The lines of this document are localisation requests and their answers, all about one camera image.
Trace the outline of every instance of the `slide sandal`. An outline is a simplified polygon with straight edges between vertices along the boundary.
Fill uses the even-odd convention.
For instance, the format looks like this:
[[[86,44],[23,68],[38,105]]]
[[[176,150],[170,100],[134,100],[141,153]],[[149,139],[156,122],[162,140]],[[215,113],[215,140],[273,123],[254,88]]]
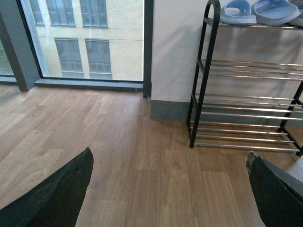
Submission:
[[[220,21],[233,25],[253,25],[256,16],[251,14],[250,3],[246,0],[232,0],[227,3],[220,14]]]
[[[297,18],[289,21],[290,24],[303,27],[303,0],[289,0],[289,3],[294,4],[299,8],[301,14]]]
[[[298,7],[286,0],[258,0],[251,6],[257,22],[269,26],[285,24],[300,15]]]

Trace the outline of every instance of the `window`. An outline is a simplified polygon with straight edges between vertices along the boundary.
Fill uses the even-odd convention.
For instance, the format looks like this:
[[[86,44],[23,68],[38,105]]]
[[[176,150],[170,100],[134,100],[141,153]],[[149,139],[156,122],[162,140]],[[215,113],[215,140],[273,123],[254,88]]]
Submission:
[[[90,76],[101,79],[101,74],[111,78],[109,42],[100,40],[86,40],[86,49],[89,57]]]
[[[84,26],[107,27],[105,0],[80,0]]]
[[[43,25],[43,19],[39,7],[38,0],[30,0],[36,25]]]
[[[77,40],[55,39],[64,77],[83,77]]]
[[[47,0],[52,25],[74,26],[71,0]]]

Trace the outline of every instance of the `floor-to-ceiling window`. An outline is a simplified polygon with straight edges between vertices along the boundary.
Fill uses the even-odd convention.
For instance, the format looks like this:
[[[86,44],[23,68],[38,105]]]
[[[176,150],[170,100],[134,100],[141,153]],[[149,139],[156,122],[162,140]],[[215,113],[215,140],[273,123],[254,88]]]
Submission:
[[[45,78],[143,81],[143,0],[22,0]]]

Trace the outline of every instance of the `floor plank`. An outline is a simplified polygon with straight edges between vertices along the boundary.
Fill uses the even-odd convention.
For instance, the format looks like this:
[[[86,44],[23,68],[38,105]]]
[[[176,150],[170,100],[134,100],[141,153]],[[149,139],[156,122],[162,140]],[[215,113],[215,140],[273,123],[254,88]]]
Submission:
[[[264,226],[245,167],[249,150],[190,149],[185,122],[150,119],[150,107],[142,93],[0,85],[0,207],[90,147],[78,227]],[[302,158],[258,154],[303,181]]]

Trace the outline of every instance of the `metal shoe rack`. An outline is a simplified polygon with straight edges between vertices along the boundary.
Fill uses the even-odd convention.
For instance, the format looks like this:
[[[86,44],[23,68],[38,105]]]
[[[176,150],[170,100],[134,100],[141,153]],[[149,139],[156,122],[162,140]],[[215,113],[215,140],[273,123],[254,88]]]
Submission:
[[[211,6],[214,8],[214,18],[208,17]],[[298,156],[302,156],[303,146],[294,139],[285,126],[289,120],[303,120],[303,102],[299,100],[303,92],[303,65],[212,60],[218,27],[230,26],[219,23],[220,9],[219,0],[209,0],[205,9],[194,84],[187,116],[190,148],[194,146],[210,146],[260,149],[296,152]],[[210,41],[206,59],[201,60],[207,25],[211,26]],[[199,72],[202,73],[202,83],[200,92],[196,93]],[[297,81],[299,87],[293,98],[206,94],[209,76]],[[231,120],[229,122],[222,120],[226,118]],[[276,121],[278,123],[277,125],[239,123],[236,121],[238,119],[251,119],[253,122],[262,120],[267,123]],[[247,146],[243,144],[244,142],[249,142],[250,145]]]

